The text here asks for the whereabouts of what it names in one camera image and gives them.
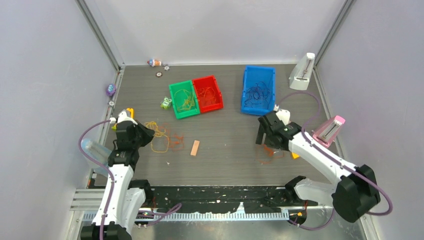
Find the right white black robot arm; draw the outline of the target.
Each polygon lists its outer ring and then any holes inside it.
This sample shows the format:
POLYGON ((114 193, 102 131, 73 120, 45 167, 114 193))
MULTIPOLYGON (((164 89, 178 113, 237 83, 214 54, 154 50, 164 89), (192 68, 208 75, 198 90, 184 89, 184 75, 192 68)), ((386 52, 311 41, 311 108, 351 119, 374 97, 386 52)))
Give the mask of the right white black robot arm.
POLYGON ((259 117, 258 122, 256 144, 299 155, 329 181, 293 178, 285 184, 285 198, 291 205, 302 201, 323 204, 354 223, 381 202, 381 190, 369 166, 356 166, 340 158, 313 140, 297 123, 285 123, 280 111, 271 111, 259 117))

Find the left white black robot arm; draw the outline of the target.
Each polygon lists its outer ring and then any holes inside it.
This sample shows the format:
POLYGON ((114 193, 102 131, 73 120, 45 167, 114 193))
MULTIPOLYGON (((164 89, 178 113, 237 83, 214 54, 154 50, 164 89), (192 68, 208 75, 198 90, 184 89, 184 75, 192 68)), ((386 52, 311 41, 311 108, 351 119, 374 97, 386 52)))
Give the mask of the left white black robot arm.
POLYGON ((125 116, 110 118, 116 124, 116 140, 107 162, 101 163, 83 155, 107 173, 107 184, 101 203, 91 224, 81 229, 82 240, 130 240, 140 207, 153 202, 153 193, 147 180, 133 181, 139 149, 148 145, 155 132, 139 121, 125 116))

